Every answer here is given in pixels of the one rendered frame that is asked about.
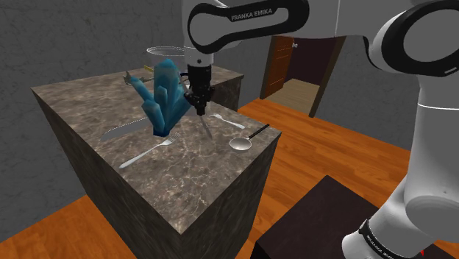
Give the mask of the blue crystal figure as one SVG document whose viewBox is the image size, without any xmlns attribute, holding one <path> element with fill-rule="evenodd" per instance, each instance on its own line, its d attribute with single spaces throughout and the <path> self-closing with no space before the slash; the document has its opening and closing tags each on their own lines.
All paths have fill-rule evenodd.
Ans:
<svg viewBox="0 0 459 259">
<path fill-rule="evenodd" d="M 154 67 L 153 81 L 152 93 L 142 82 L 133 82 L 132 87 L 143 100 L 141 107 L 153 126 L 153 134 L 166 137 L 191 105 L 184 97 L 179 70 L 170 59 Z"/>
</svg>

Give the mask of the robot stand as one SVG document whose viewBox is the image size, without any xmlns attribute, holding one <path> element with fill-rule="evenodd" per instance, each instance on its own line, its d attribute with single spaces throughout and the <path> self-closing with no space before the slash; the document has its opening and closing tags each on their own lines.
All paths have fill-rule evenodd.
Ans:
<svg viewBox="0 0 459 259">
<path fill-rule="evenodd" d="M 353 232 L 383 259 L 456 259 L 434 244 L 413 257 L 395 253 L 374 236 L 376 211 L 327 175 L 256 241 L 250 259 L 346 259 L 342 240 Z"/>
</svg>

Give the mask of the silver serrated bread knife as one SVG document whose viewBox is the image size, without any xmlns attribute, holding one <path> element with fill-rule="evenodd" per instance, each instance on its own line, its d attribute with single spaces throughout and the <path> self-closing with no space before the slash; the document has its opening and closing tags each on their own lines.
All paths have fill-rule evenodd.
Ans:
<svg viewBox="0 0 459 259">
<path fill-rule="evenodd" d="M 128 134 L 130 132 L 134 132 L 137 130 L 141 130 L 144 127 L 150 126 L 150 120 L 147 117 L 129 122 L 128 124 L 123 124 L 119 127 L 115 127 L 110 129 L 109 131 L 105 132 L 101 138 L 100 141 L 107 141 L 111 138 L 117 138 L 121 135 Z"/>
</svg>

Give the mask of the grey metal wrench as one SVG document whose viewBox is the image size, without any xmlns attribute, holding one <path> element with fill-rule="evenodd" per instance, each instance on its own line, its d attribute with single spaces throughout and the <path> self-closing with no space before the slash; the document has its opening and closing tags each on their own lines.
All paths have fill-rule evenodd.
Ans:
<svg viewBox="0 0 459 259">
<path fill-rule="evenodd" d="M 132 85 L 133 82 L 145 83 L 145 82 L 149 82 L 149 81 L 153 80 L 153 77 L 149 77 L 149 78 L 145 78 L 145 77 L 137 78 L 137 77 L 134 77 L 128 71 L 126 71 L 126 74 L 123 75 L 123 78 L 124 78 L 124 82 L 125 82 L 126 85 Z"/>
</svg>

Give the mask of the small silver fork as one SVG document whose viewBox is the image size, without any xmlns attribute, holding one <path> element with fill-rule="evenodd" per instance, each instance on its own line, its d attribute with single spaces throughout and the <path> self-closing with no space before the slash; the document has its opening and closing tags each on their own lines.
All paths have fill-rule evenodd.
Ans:
<svg viewBox="0 0 459 259">
<path fill-rule="evenodd" d="M 244 125 L 235 123 L 235 122 L 233 122 L 233 121 L 226 120 L 226 119 L 224 119 L 221 115 L 219 115 L 219 114 L 217 114 L 217 113 L 214 113 L 214 114 L 212 114 L 212 115 L 209 115 L 209 117 L 218 118 L 218 119 L 220 119 L 220 120 L 222 120 L 222 121 L 224 121 L 224 122 L 226 122 L 226 123 L 228 123 L 228 124 L 231 124 L 231 125 L 233 125 L 233 126 L 236 126 L 236 127 L 240 128 L 240 129 L 245 129 L 245 126 L 244 126 Z"/>
</svg>

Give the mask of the brown wooden door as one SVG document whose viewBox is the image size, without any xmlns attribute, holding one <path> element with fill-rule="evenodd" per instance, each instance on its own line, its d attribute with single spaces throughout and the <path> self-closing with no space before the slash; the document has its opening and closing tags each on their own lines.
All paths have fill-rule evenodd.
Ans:
<svg viewBox="0 0 459 259">
<path fill-rule="evenodd" d="M 272 37 L 260 98 L 314 117 L 345 40 Z"/>
</svg>

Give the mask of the clear glass bowl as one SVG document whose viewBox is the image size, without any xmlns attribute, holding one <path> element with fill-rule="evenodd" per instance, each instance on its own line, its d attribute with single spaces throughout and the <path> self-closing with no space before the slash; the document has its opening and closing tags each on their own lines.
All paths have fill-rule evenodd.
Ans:
<svg viewBox="0 0 459 259">
<path fill-rule="evenodd" d="M 187 72 L 185 63 L 185 50 L 178 46 L 153 46 L 147 50 L 150 58 L 149 67 L 154 68 L 158 63 L 170 59 L 181 72 Z"/>
</svg>

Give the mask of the large silver fork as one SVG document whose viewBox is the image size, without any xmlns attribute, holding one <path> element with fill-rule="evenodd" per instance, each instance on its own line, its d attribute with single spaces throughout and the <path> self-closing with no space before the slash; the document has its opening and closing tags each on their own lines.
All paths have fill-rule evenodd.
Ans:
<svg viewBox="0 0 459 259">
<path fill-rule="evenodd" d="M 170 138 L 164 140 L 163 142 L 153 146 L 152 148 L 146 150 L 145 152 L 125 161 L 124 163 L 122 163 L 119 168 L 122 169 L 122 168 L 126 168 L 127 166 L 130 166 L 131 164 L 133 164 L 134 162 L 136 162 L 137 160 L 140 160 L 142 157 L 146 156 L 148 153 L 150 153 L 151 151 L 153 151 L 154 149 L 160 147 L 160 146 L 170 146 L 173 142 L 175 142 L 176 139 L 178 139 L 180 137 L 180 134 L 179 133 L 175 133 L 173 134 Z"/>
</svg>

